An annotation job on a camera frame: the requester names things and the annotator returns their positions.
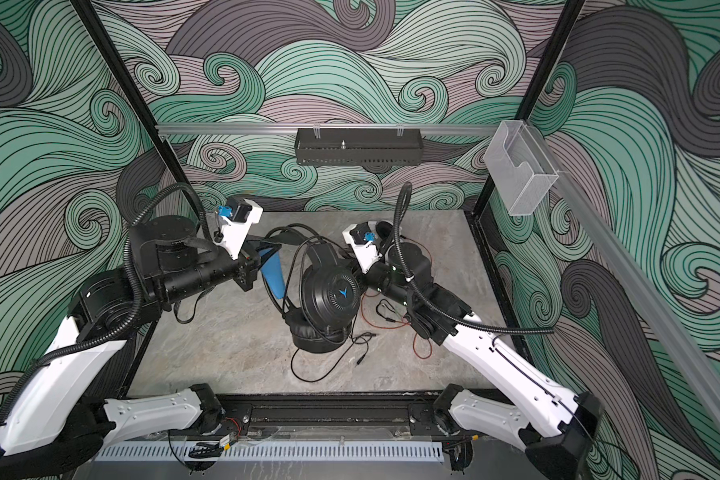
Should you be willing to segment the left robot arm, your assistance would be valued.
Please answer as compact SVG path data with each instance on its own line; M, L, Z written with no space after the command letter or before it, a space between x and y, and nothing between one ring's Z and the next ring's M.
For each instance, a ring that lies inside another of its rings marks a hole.
M0 406L0 479L62 475L108 446L152 433L218 430L223 409L206 384L136 400L88 394L131 333L163 309L227 281L252 287L261 259L248 233L259 215L238 220L222 210L218 221L211 241L181 216L131 228L123 267L92 278Z

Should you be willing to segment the black blue headphones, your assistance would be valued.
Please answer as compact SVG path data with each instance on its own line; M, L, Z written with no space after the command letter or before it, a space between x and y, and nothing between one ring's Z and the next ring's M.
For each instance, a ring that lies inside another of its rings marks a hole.
M294 245L295 259L309 265L299 274L297 303L288 297L279 247ZM262 240L264 285L288 326L293 344L312 354L332 352L351 336L359 312L361 288L354 272L355 259L338 243L303 224L275 227Z

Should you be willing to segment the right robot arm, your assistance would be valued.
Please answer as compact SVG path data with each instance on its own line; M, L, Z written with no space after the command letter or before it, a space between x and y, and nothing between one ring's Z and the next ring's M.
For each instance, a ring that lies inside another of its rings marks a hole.
M548 479L578 479L602 416L590 392L575 393L536 369L504 341L506 329L485 325L451 292L431 283L418 297L397 258L375 241L350 240L366 284L403 305L410 325L480 372L503 395L493 400L449 386L435 408L444 429L473 431L522 450Z

